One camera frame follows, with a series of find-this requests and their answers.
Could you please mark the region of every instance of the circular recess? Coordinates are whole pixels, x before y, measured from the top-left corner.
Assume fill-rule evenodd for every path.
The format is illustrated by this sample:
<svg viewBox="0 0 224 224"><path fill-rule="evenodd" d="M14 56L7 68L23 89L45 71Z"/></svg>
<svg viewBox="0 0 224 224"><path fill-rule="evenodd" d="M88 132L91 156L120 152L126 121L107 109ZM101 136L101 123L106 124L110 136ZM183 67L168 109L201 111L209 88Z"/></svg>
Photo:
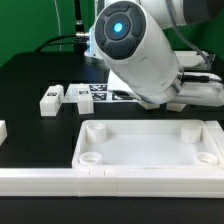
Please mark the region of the circular recess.
<svg viewBox="0 0 224 224"><path fill-rule="evenodd" d="M100 165L102 164L102 155L98 152L86 152L79 157L79 163L82 165Z"/></svg>
<svg viewBox="0 0 224 224"><path fill-rule="evenodd" d="M219 159L212 153L199 152L194 157L194 164L200 166L215 166L218 165Z"/></svg>

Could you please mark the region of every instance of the white tray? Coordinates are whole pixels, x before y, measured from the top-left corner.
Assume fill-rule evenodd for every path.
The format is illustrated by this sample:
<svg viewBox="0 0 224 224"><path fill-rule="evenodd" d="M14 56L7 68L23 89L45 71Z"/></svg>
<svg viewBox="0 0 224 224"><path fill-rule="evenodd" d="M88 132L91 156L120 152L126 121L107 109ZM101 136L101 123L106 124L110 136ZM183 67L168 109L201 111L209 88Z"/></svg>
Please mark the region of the white tray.
<svg viewBox="0 0 224 224"><path fill-rule="evenodd" d="M95 122L106 127L106 136L99 129L98 137L90 138L87 127ZM188 144L187 136L181 140L185 123L201 126L200 142ZM86 121L72 168L0 169L0 196L224 198L223 152L224 132L217 121ZM100 157L80 164L84 153Z"/></svg>
<svg viewBox="0 0 224 224"><path fill-rule="evenodd" d="M87 127L94 124L105 126L105 141L101 143L88 141ZM181 140L181 128L186 124L201 126L199 142L189 144ZM222 168L224 164L222 150L215 143L205 122L199 120L86 121L82 125L75 150L72 162L74 168L86 166L80 164L79 158L87 152L96 152L102 156L102 164L97 167L103 169L105 167L217 169ZM197 155L202 153L216 156L217 165L208 166L211 164L206 160L203 163L203 158L200 166L196 159Z"/></svg>

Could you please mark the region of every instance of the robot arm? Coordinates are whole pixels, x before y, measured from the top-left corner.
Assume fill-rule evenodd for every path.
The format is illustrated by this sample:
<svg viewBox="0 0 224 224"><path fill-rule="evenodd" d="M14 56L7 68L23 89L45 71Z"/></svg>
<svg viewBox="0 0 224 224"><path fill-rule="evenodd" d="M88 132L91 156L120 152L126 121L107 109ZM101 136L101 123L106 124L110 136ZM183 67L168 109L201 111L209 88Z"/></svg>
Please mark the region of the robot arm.
<svg viewBox="0 0 224 224"><path fill-rule="evenodd" d="M213 94L212 99L204 96L206 91L201 91L202 84L197 87L194 83L192 89L191 85L187 85L187 89L183 85L183 68L162 31L171 26L165 0L110 0L106 2L114 3L106 4L105 9L97 18L95 23L96 44L100 55L110 69L135 94L155 104L178 102L223 105L222 84L209 83L212 90L210 93ZM211 4L208 0L197 2L200 2L204 9L205 5ZM206 8L207 11L196 9L190 15L189 8L192 10L194 4L193 0L173 0L173 11L177 24L202 22L214 15L215 10L211 12L208 8ZM224 6L224 1L218 0L217 6L220 4ZM207 84L204 87L204 90L208 90ZM215 105L213 98L218 98Z"/></svg>

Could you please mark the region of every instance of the green background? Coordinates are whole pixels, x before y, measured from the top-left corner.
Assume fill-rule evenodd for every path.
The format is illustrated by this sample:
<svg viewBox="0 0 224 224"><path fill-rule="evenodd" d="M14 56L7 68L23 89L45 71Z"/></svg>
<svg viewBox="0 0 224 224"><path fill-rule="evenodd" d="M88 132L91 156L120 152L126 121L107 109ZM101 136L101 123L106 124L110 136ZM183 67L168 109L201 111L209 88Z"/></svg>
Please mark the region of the green background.
<svg viewBox="0 0 224 224"><path fill-rule="evenodd" d="M94 0L80 0L85 30L94 21ZM62 34L75 32L73 0L57 0ZM181 31L203 50L224 59L224 10L211 22L181 27ZM165 31L175 50L186 49L172 30ZM54 0L7 0L0 2L0 66L13 55L33 51L44 41L58 36ZM47 50L59 50L58 47Z"/></svg>

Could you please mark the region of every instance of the small white piece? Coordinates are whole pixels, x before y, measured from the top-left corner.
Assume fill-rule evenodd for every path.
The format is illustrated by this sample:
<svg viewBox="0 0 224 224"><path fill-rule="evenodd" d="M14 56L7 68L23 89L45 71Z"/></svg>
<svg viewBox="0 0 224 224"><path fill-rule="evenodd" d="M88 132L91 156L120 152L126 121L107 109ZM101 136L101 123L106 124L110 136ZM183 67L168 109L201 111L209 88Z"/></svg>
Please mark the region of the small white piece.
<svg viewBox="0 0 224 224"><path fill-rule="evenodd" d="M61 85L50 86L40 101L41 116L56 116L64 100L64 88Z"/></svg>
<svg viewBox="0 0 224 224"><path fill-rule="evenodd" d="M77 85L77 91L78 91L77 104L79 114L94 113L93 97L90 92L89 85L87 84Z"/></svg>
<svg viewBox="0 0 224 224"><path fill-rule="evenodd" d="M219 159L212 153L199 152L194 156L194 165L197 166L216 166Z"/></svg>
<svg viewBox="0 0 224 224"><path fill-rule="evenodd" d="M160 105L159 104L151 104L151 103L148 103L144 100L139 100L138 103L143 106L146 110L152 110L152 109L157 109L157 108L160 108Z"/></svg>
<svg viewBox="0 0 224 224"><path fill-rule="evenodd" d="M0 146L7 137L5 121L0 121Z"/></svg>
<svg viewBox="0 0 224 224"><path fill-rule="evenodd" d="M180 104L180 103L167 103L166 109L175 112L181 112L187 104Z"/></svg>
<svg viewBox="0 0 224 224"><path fill-rule="evenodd" d="M79 157L79 162L82 165L101 165L102 155L98 152L86 152Z"/></svg>
<svg viewBox="0 0 224 224"><path fill-rule="evenodd" d="M181 127L181 140L185 143L198 143L201 141L201 125L193 122Z"/></svg>
<svg viewBox="0 0 224 224"><path fill-rule="evenodd" d="M90 143L102 143L106 141L106 126L103 123L90 123L86 127L87 140Z"/></svg>

